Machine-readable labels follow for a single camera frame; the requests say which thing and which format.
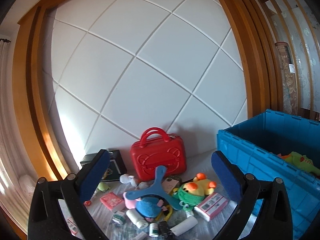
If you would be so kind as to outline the large green frog plush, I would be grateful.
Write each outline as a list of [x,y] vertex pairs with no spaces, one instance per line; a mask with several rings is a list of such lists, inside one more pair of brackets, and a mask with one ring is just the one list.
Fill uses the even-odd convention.
[[291,152],[290,154],[284,155],[281,158],[304,172],[312,173],[316,176],[319,176],[320,174],[319,168],[315,167],[313,161],[306,155],[301,155],[297,152]]

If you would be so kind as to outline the pink tissue pack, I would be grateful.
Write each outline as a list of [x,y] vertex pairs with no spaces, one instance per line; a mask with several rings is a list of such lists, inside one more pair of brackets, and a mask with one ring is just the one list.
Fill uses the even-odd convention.
[[194,207],[196,213],[207,222],[216,217],[228,204],[229,200],[223,195],[213,192],[200,204]]
[[123,198],[118,197],[113,192],[109,192],[100,198],[101,203],[107,207],[111,212],[115,213],[125,208]]

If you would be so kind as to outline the red white cigarette box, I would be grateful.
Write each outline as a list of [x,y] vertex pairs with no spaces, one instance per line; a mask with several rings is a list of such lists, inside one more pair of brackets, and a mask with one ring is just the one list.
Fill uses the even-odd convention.
[[78,227],[76,226],[76,223],[75,223],[75,221],[73,220],[73,218],[72,218],[72,217],[68,217],[68,218],[66,219],[66,223],[67,223],[68,228],[69,228],[70,232],[72,233],[72,235],[73,235],[73,236],[76,236],[76,235],[78,234],[78,232],[79,232],[79,229],[78,229]]

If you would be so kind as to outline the small red cube box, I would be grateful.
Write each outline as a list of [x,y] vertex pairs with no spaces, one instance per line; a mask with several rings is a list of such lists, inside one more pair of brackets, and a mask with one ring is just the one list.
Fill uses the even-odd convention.
[[87,200],[84,202],[84,206],[90,206],[92,204],[92,202],[90,200]]

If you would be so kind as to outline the black gift bag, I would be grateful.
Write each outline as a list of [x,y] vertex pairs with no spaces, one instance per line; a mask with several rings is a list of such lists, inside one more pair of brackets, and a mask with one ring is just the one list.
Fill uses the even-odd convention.
[[108,169],[105,171],[103,177],[101,178],[101,181],[119,181],[120,176],[127,173],[127,169],[121,157],[120,150],[108,151],[105,149],[101,149],[100,151],[108,152],[110,156],[110,164],[108,166]]

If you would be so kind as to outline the blue plastic storage crate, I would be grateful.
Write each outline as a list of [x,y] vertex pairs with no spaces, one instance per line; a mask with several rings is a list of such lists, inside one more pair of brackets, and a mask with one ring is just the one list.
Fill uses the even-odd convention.
[[319,178],[287,163],[283,157],[297,152],[319,168],[319,122],[268,109],[219,130],[217,148],[243,173],[251,173],[259,180],[280,177],[284,181],[293,237],[302,237],[319,216]]

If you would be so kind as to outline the yellow duck plush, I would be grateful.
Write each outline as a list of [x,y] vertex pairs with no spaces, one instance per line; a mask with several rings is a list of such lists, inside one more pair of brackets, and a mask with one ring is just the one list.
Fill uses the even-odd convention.
[[217,183],[209,180],[204,173],[198,173],[193,181],[185,183],[182,189],[195,196],[209,196],[214,192],[216,186]]

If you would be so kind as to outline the small green frog plush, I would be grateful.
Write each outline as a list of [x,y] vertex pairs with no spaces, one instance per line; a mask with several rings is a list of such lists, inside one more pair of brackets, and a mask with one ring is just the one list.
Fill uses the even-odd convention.
[[191,211],[204,200],[204,189],[195,182],[188,182],[174,188],[172,196],[179,200],[179,205],[184,211]]

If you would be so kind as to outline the blue round plush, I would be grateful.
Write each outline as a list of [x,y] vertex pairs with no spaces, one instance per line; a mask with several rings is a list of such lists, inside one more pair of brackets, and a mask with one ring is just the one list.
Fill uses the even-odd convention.
[[136,202],[136,210],[146,218],[156,218],[162,210],[164,202],[157,197],[142,197]]

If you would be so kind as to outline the black crumpled plastic bag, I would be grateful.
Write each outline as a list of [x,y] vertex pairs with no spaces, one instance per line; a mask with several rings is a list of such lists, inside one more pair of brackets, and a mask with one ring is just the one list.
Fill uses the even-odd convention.
[[165,239],[172,238],[173,233],[170,230],[168,223],[166,221],[159,222],[158,228],[159,228],[160,235],[163,236]]

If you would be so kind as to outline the red plastic toy suitcase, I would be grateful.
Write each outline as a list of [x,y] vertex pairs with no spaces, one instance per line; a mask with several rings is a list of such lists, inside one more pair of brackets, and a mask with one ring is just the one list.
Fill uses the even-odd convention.
[[135,171],[141,181],[155,178],[158,166],[165,166],[166,176],[182,174],[187,169],[185,147],[182,138],[166,133],[159,127],[143,132],[140,139],[130,148]]

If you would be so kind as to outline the rolled patterned carpet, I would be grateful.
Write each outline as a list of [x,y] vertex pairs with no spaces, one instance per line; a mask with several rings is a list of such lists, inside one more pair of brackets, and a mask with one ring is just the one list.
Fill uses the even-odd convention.
[[289,44],[287,42],[276,42],[275,46],[278,50],[280,61],[283,109],[287,114],[296,115],[298,112],[296,72]]

